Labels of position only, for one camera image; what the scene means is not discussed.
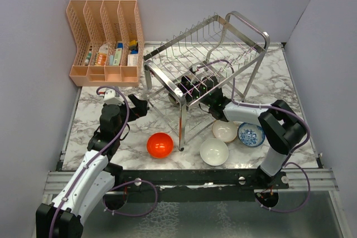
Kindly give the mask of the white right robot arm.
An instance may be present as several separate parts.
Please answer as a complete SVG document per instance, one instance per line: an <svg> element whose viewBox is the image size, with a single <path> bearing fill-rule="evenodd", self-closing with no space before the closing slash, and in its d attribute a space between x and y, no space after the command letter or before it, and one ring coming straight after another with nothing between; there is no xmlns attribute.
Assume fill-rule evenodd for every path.
<svg viewBox="0 0 357 238"><path fill-rule="evenodd" d="M283 100L273 104L250 104L226 97L215 76L205 77L192 84L187 92L192 100L209 107L215 119L225 122L244 122L260 126L270 148L256 175L257 184L270 188L275 184L276 174L287 164L291 154L310 139L310 129Z"/></svg>

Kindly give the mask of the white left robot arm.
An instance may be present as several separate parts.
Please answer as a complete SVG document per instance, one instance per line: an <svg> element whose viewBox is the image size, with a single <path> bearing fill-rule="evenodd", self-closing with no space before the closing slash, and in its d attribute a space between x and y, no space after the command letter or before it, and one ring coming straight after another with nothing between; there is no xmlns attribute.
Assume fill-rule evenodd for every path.
<svg viewBox="0 0 357 238"><path fill-rule="evenodd" d="M109 190L123 184L122 168L110 164L129 122L146 116L148 102L106 87L99 126L73 176L50 204L36 211L36 237L81 237L86 219Z"/></svg>

